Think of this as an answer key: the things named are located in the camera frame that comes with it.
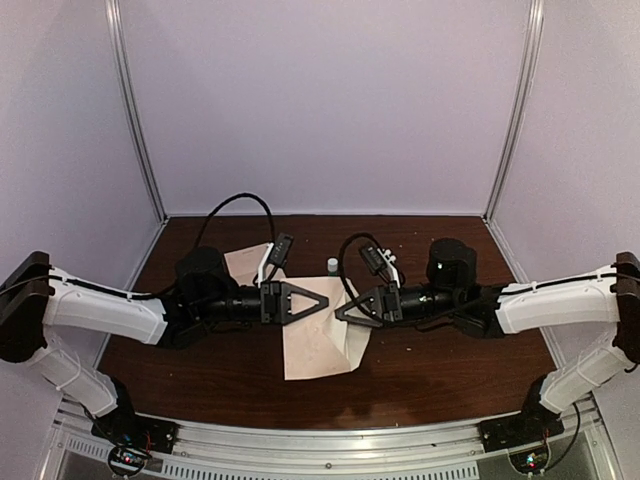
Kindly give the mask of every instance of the wood grain surface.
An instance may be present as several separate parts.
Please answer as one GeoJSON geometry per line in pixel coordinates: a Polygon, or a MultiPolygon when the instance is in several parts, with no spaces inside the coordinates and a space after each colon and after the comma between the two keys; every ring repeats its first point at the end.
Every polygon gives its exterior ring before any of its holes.
{"type": "MultiPolygon", "coordinates": [[[[201,218],[172,219],[149,258],[138,291],[173,281],[173,266],[191,248],[201,218]]],[[[287,275],[326,274],[348,235],[368,231],[397,253],[407,285],[425,282],[433,239],[455,237],[478,252],[478,281],[511,274],[479,218],[276,217],[295,236],[287,275]]],[[[205,244],[232,251],[268,240],[261,217],[215,218],[205,244]]],[[[354,248],[345,262],[360,291],[377,282],[354,248]]],[[[283,380],[282,332],[256,326],[247,333],[204,338],[183,351],[112,338],[101,370],[123,381],[141,413],[183,420],[266,428],[351,429],[423,425],[477,418],[520,408],[533,380],[554,368],[538,330],[502,340],[476,340],[453,329],[374,331],[356,371],[317,380],[283,380]]]]}

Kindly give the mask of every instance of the white cap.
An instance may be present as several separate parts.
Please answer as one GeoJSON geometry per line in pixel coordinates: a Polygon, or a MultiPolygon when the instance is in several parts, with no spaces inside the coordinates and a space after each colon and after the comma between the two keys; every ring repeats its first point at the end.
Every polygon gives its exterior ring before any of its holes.
{"type": "Polygon", "coordinates": [[[337,258],[330,258],[329,260],[327,260],[327,271],[329,273],[335,273],[338,271],[338,259],[337,258]]]}

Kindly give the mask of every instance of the white backdrop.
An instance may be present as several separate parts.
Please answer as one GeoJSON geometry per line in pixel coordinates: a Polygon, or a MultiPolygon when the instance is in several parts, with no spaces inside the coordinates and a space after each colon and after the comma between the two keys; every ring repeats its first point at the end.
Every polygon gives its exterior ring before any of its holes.
{"type": "Polygon", "coordinates": [[[249,190],[278,213],[482,213],[528,11],[504,0],[123,2],[168,212],[202,214],[249,190]]]}
{"type": "MultiPolygon", "coordinates": [[[[497,224],[531,280],[640,254],[640,4],[547,2],[538,70],[497,224]]],[[[602,330],[555,330],[565,357],[602,330]]],[[[638,478],[640,373],[598,390],[625,478],[638,478]]]]}
{"type": "MultiPolygon", "coordinates": [[[[0,279],[39,249],[73,274],[124,286],[157,226],[104,2],[4,2],[0,64],[0,279]]],[[[68,330],[65,338],[92,360],[104,336],[68,330]]],[[[0,477],[34,478],[60,397],[2,361],[0,385],[0,477]]]]}

